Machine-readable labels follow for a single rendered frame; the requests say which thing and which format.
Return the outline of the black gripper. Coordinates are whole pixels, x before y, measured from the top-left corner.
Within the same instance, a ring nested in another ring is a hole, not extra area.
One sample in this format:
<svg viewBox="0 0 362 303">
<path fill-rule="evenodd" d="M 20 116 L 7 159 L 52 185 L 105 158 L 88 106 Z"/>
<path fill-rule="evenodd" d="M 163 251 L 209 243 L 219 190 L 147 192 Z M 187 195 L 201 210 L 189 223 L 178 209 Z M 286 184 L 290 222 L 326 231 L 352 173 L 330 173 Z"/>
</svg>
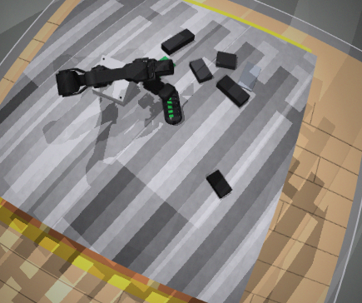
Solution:
<svg viewBox="0 0 362 303">
<path fill-rule="evenodd" d="M 161 78 L 158 79 L 158 77 L 156 77 L 156 80 L 144 81 L 142 85 L 144 89 L 154 93 L 155 95 L 158 95 L 158 97 L 164 100 L 165 102 L 168 102 L 168 100 L 176 91 L 175 87 L 173 87 L 169 83 L 165 84 L 164 82 L 161 81 Z"/>
</svg>

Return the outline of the dark grey switch panel with green rocker switches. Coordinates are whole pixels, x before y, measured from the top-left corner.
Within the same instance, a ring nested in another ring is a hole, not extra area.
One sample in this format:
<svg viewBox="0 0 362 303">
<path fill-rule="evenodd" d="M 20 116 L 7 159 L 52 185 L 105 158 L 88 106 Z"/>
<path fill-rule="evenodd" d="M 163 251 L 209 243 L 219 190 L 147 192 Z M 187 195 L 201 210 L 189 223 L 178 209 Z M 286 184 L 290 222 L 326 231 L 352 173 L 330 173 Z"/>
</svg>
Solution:
<svg viewBox="0 0 362 303">
<path fill-rule="evenodd" d="M 175 91 L 168 102 L 162 100 L 165 121 L 171 125 L 176 125 L 182 119 L 181 105 L 178 91 Z"/>
</svg>

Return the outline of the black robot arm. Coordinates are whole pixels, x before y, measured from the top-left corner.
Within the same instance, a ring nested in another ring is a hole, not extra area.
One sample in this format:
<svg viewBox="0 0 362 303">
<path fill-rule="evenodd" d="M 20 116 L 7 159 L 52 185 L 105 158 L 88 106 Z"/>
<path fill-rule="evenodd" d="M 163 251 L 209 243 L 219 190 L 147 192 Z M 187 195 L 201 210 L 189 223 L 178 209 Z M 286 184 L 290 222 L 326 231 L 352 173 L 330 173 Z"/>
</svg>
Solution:
<svg viewBox="0 0 362 303">
<path fill-rule="evenodd" d="M 76 71 L 83 74 L 78 75 Z M 132 63 L 127 63 L 122 68 L 109 69 L 104 65 L 97 65 L 91 68 L 89 72 L 76 67 L 61 70 L 56 73 L 56 80 L 58 96 L 71 97 L 82 93 L 89 87 L 107 87 L 107 85 L 112 85 L 114 81 L 120 81 L 121 79 L 138 83 L 171 75 L 174 75 L 172 59 L 156 60 L 154 58 L 149 59 L 149 57 L 140 57 L 136 58 Z M 85 87 L 79 92 L 80 86 Z"/>
</svg>

